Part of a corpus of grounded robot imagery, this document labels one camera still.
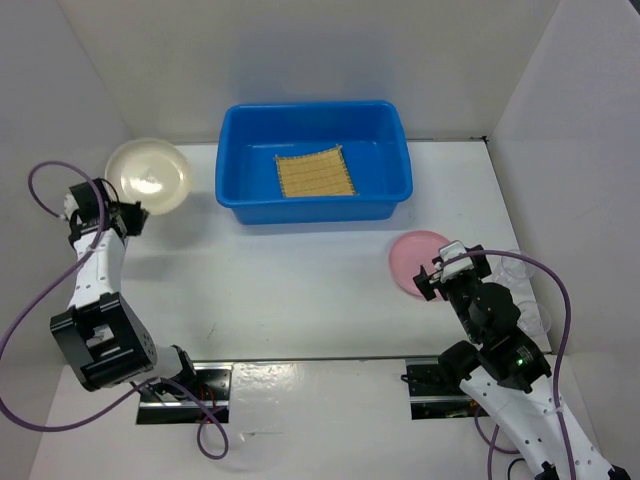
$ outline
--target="table surface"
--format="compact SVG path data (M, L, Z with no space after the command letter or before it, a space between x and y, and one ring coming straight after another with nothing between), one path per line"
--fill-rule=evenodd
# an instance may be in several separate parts
M410 142L414 193L388 220L262 226L216 202L217 145L179 148L193 192L131 239L122 292L157 344L194 359L437 355L464 332L449 304L396 286L393 241L433 230L518 247L484 142ZM528 282L514 293L516 303L533 299Z
M597 445L569 361L560 388ZM473 420L411 420L405 372L402 360L235 364L224 460L200 454L195 425L135 425L132 397L86 427L44 434L30 480L486 478L487 446ZM126 389L86 392L65 367L48 424L86 418ZM491 420L482 426L492 432ZM219 451L215 428L205 438ZM502 436L498 444L510 446ZM505 478L512 459L494 456L494 478ZM531 479L526 466L515 470L513 480Z

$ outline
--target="tan placemat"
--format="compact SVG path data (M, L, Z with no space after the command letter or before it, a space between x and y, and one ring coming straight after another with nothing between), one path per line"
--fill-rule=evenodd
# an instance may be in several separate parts
M342 146L300 157L275 157L285 197L355 195Z

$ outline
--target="pink plate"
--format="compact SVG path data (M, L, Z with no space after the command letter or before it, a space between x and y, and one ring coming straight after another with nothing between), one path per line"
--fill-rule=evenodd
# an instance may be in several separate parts
M394 242L389 253L393 279L407 292L421 297L422 294L413 283L413 277L420 273L421 265L427 273L433 273L435 267L431 260L440 255L438 250L448 243L451 242L442 235L428 230L405 233Z

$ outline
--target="blue tray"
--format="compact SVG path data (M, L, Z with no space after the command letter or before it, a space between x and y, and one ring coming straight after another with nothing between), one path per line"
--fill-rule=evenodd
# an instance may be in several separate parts
M274 157L342 145L353 196L282 196ZM216 164L216 198L244 224L380 220L411 196L411 163L387 102L238 105L227 111Z

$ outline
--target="clear plastic object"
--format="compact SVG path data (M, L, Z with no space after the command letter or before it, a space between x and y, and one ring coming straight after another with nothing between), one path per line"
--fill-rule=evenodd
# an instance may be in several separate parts
M530 337L541 337L551 328L551 314L544 305L533 300L525 300L518 304L520 319L518 327Z
M509 252L526 255L520 250L509 250ZM536 273L536 270L533 265L517 258L500 257L500 262L494 269L491 281L507 288L513 288L528 281Z

